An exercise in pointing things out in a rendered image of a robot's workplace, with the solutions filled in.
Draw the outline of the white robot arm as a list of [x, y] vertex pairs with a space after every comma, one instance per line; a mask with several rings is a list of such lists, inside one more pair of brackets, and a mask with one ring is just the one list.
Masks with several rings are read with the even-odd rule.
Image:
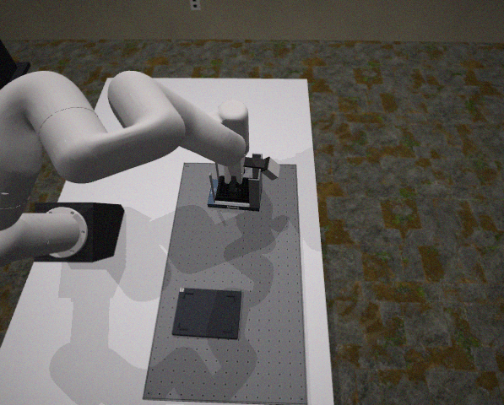
[[248, 109], [238, 100], [206, 114], [150, 76], [125, 71], [110, 82], [108, 101], [123, 127], [109, 133], [80, 89], [59, 73], [27, 73], [0, 90], [0, 267], [48, 254], [70, 257], [87, 240], [87, 224], [72, 208], [23, 213], [43, 146], [57, 173], [77, 184], [147, 164], [179, 146], [223, 166], [249, 150]]

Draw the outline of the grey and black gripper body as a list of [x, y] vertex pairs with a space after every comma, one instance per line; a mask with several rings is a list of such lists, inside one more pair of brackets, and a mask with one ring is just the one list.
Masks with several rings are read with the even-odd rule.
[[[249, 152], [249, 150], [248, 150]], [[224, 173], [225, 173], [225, 183], [229, 184], [231, 181], [232, 176], [236, 176], [236, 181], [241, 184], [242, 179], [243, 179], [243, 174], [244, 174], [244, 162], [245, 162], [245, 157], [248, 154], [248, 152], [242, 157], [242, 159], [235, 165], [232, 166], [224, 166]]]

